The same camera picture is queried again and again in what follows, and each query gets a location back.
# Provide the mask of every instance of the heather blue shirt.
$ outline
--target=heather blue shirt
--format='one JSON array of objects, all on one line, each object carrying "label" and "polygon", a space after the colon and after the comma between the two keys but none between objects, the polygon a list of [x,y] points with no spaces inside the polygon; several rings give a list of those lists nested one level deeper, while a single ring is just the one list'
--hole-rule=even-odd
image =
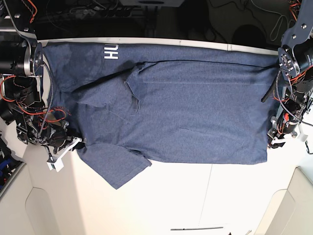
[{"label": "heather blue shirt", "polygon": [[277,57],[161,45],[45,47],[67,119],[86,138],[80,158],[114,188],[151,163],[267,160],[276,105],[261,103]]}]

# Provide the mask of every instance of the white surface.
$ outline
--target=white surface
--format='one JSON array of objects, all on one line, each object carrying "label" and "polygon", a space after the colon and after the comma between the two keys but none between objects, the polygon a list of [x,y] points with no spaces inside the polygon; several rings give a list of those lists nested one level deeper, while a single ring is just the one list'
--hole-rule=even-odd
[{"label": "white surface", "polygon": [[33,186],[24,166],[0,198],[0,234],[35,235],[25,210]]},{"label": "white surface", "polygon": [[113,189],[75,152],[63,157],[60,172],[46,166],[44,148],[28,146],[33,186],[51,200],[61,234],[159,235],[171,228],[197,226],[209,180],[209,164],[153,162]]},{"label": "white surface", "polygon": [[33,188],[25,202],[25,209],[35,234],[61,234],[46,191]]},{"label": "white surface", "polygon": [[238,226],[232,235],[254,233],[273,194],[287,189],[304,156],[304,144],[295,142],[269,150],[266,163],[213,165],[199,226],[228,223]]},{"label": "white surface", "polygon": [[286,193],[287,193],[287,189],[283,189],[283,190],[277,191],[273,195],[273,197],[272,197],[272,199],[271,199],[271,201],[270,201],[270,203],[266,209],[266,212],[265,212],[265,214],[261,220],[261,223],[259,224],[259,226],[255,232],[255,235],[264,235],[266,233],[266,231],[268,230],[273,218],[275,217],[275,215],[279,209],[279,206],[282,203]]},{"label": "white surface", "polygon": [[311,235],[313,231],[313,185],[296,168],[288,190],[266,233],[258,235]]}]

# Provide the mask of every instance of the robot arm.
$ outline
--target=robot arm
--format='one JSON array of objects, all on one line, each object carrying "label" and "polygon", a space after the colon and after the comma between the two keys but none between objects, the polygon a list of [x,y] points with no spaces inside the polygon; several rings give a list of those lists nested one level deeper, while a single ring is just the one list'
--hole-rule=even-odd
[{"label": "robot arm", "polygon": [[[0,42],[1,82],[0,116],[9,125],[17,124],[18,139],[25,144],[53,147],[53,154],[65,153],[79,142],[81,138],[69,135],[67,110],[62,107],[51,107],[53,98],[52,77],[47,64],[43,62],[43,47],[37,42],[32,28],[34,13],[21,0],[0,0],[2,18],[11,20],[12,27],[0,27],[2,32],[16,32],[18,40]],[[44,67],[50,80],[50,101],[48,107],[42,101],[42,81]],[[62,117],[56,119],[53,113]],[[59,171],[63,167],[61,158],[49,154],[47,161],[50,169]]]},{"label": "robot arm", "polygon": [[[297,1],[300,7],[298,18],[292,28],[289,28],[278,49],[279,72],[268,93],[262,99],[264,102],[270,94],[280,102],[277,115],[271,118],[272,128],[268,132],[269,147],[282,147],[288,139],[286,134],[291,134],[295,139],[306,141],[300,124],[303,115],[308,113],[313,98],[313,1]],[[285,87],[280,95],[279,80],[283,78]],[[299,126],[300,134],[295,132]]]}]

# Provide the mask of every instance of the cable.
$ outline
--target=cable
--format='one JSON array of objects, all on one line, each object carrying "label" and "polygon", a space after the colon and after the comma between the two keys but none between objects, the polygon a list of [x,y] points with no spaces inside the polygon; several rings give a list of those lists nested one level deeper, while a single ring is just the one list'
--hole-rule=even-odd
[{"label": "cable", "polygon": [[277,77],[276,77],[276,94],[277,94],[278,100],[279,100],[279,102],[280,102],[280,105],[281,105],[282,108],[283,108],[287,113],[289,113],[294,119],[296,119],[297,121],[299,121],[299,122],[301,122],[301,123],[303,123],[303,124],[306,124],[306,125],[308,125],[308,126],[313,127],[313,124],[304,122],[304,121],[300,120],[299,118],[297,118],[295,115],[293,115],[293,114],[285,107],[285,105],[283,104],[282,100],[280,99],[279,91],[278,91],[278,81],[279,81],[280,75],[281,75],[281,71],[279,70],[279,71],[278,71],[278,75],[277,75]]},{"label": "cable", "polygon": [[45,125],[45,121],[48,117],[48,113],[50,112],[50,109],[51,109],[51,106],[52,106],[52,100],[53,100],[53,82],[52,82],[52,76],[51,76],[51,73],[50,73],[50,69],[49,69],[49,66],[45,63],[45,61],[43,61],[43,65],[45,67],[45,69],[47,70],[48,72],[48,76],[49,76],[49,80],[50,80],[50,102],[48,104],[48,108],[47,108],[47,112],[45,114],[45,117],[44,117],[44,120],[43,120],[43,123],[41,125],[41,128],[40,128],[40,131],[39,131],[39,134],[38,134],[38,138],[41,137],[41,133],[43,131],[43,128],[44,128],[44,125]]},{"label": "cable", "polygon": [[226,5],[228,5],[228,4],[233,3],[233,4],[235,4],[236,8],[237,8],[239,11],[241,11],[241,12],[244,12],[245,10],[248,10],[248,11],[251,13],[252,17],[261,25],[262,30],[264,31],[265,36],[267,37],[267,33],[266,33],[266,30],[265,30],[264,25],[262,24],[262,22],[261,22],[258,18],[256,18],[256,17],[254,16],[254,14],[253,14],[253,12],[251,11],[251,9],[249,9],[249,8],[247,7],[248,2],[249,2],[249,1],[247,0],[246,2],[241,3],[241,0],[240,0],[240,4],[242,4],[243,7],[244,7],[243,9],[240,9],[239,6],[237,5],[237,3],[236,3],[235,1],[230,1],[230,2],[227,2],[227,3],[222,4],[222,5],[219,5],[219,6],[213,6],[211,0],[209,0],[209,3],[210,3],[210,5],[211,5],[213,8],[220,8],[220,7],[223,7],[223,6],[226,6]]},{"label": "cable", "polygon": [[[42,115],[42,114],[46,114],[47,112],[39,112],[39,113],[30,113],[29,111],[25,110],[20,104],[22,104],[21,102],[17,102],[18,107],[26,114],[28,115]],[[61,111],[62,113],[64,113],[64,115],[66,116],[66,112],[63,109],[52,109],[49,112],[55,112],[55,111]]]},{"label": "cable", "polygon": [[33,17],[33,16],[34,16],[33,10],[30,9],[30,7],[26,4],[26,2],[24,2],[24,0],[21,0],[21,1],[22,1],[22,3],[26,6],[26,8],[30,11],[31,16]]},{"label": "cable", "polygon": [[290,81],[297,81],[299,77],[303,76],[306,74],[306,71],[304,71],[303,73],[301,73],[300,75],[298,75],[297,77],[294,77],[293,79],[290,79]]},{"label": "cable", "polygon": [[[274,90],[273,90],[273,98],[275,100],[279,101],[279,99],[277,99],[276,96],[275,96],[275,91]],[[287,102],[288,100],[289,100],[289,98],[288,99],[283,99],[282,102]]]},{"label": "cable", "polygon": [[49,5],[49,3],[50,3],[50,0],[47,2],[47,5],[46,5],[46,7],[45,7],[45,15],[47,16],[48,21],[49,21],[53,26],[55,26],[56,28],[59,28],[59,29],[65,31],[65,32],[71,33],[71,31],[68,31],[68,30],[66,30],[66,29],[64,29],[64,28],[58,27],[57,25],[55,25],[55,24],[50,20],[50,18],[49,18],[49,16],[48,16],[48,5]]},{"label": "cable", "polygon": [[307,147],[307,153],[310,154],[310,155],[313,155],[313,153],[311,153],[310,150],[309,150],[308,141],[305,141],[305,146]]},{"label": "cable", "polygon": [[37,15],[37,7],[35,6],[35,4],[33,4],[33,2],[31,0],[27,0],[32,6],[33,8],[35,9],[35,13],[33,13],[33,17],[30,19],[30,23],[33,23],[34,19],[35,19],[35,16]]},{"label": "cable", "polygon": [[[254,3],[253,0],[251,0],[251,3],[252,3],[256,8],[258,8],[258,9],[260,9],[260,10],[262,10],[262,11],[279,15],[279,18],[277,19],[277,22],[276,22],[274,28],[272,29],[272,31],[271,31],[271,33],[270,33],[270,35],[269,35],[269,39],[270,39],[272,42],[274,42],[274,41],[278,38],[279,30],[280,30],[280,28],[281,28],[281,26],[282,26],[283,19],[286,19],[286,22],[287,22],[287,29],[289,28],[289,20],[288,20],[288,17],[287,17],[287,16],[282,15],[282,14],[280,14],[279,12],[269,11],[269,10],[263,9],[263,8],[257,6],[257,5]],[[276,29],[278,23],[279,23],[279,26],[278,26],[278,28],[277,28],[277,34],[276,34],[276,36],[275,36],[274,38],[272,38],[272,34],[273,34],[274,30]]]},{"label": "cable", "polygon": [[7,102],[14,102],[15,100],[14,99],[8,99],[8,98],[3,96],[3,94],[2,94],[2,84],[4,83],[4,81],[6,81],[6,80],[8,80],[9,78],[12,78],[12,77],[15,77],[15,76],[8,76],[8,77],[4,78],[1,81],[1,83],[0,83],[0,95],[1,95],[2,99],[7,101]]},{"label": "cable", "polygon": [[96,0],[92,0],[94,3],[96,3],[98,6],[101,6],[103,9],[106,9],[106,7],[100,3],[98,3]]},{"label": "cable", "polygon": [[[210,3],[210,5],[211,5],[213,8],[216,8],[216,7],[213,6],[211,0],[209,0],[209,3]],[[208,18],[209,18],[209,24],[210,24],[209,28],[211,29],[211,31],[212,31],[213,34],[214,34],[214,39],[213,39],[212,41],[215,41],[215,40],[216,40],[216,35],[219,35],[219,36],[221,37],[221,39],[222,39],[225,43],[228,43],[227,40],[225,39],[225,37],[224,37],[219,31],[217,31],[217,30],[213,27],[213,25],[212,25],[212,23],[211,23],[211,21],[210,21],[210,16],[208,16]]]},{"label": "cable", "polygon": [[118,6],[118,3],[119,3],[119,0],[116,0],[116,4],[115,4],[115,7],[114,7],[113,9],[117,8],[117,6]]},{"label": "cable", "polygon": [[288,81],[289,81],[289,85],[290,85],[290,94],[293,94],[293,91],[292,91],[292,84],[291,84],[291,82],[290,82],[289,76],[287,76],[287,77],[288,77]]},{"label": "cable", "polygon": [[292,14],[294,20],[297,21],[297,17],[295,16],[293,10],[292,10],[291,8],[289,8],[289,11],[291,12],[291,14]]}]

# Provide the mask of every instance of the silver rod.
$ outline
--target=silver rod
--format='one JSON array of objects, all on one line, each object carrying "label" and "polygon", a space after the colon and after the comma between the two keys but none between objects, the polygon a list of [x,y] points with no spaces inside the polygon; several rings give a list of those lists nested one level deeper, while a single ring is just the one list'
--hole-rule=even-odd
[{"label": "silver rod", "polygon": [[15,33],[16,30],[14,27],[0,27],[0,32],[11,32]]}]

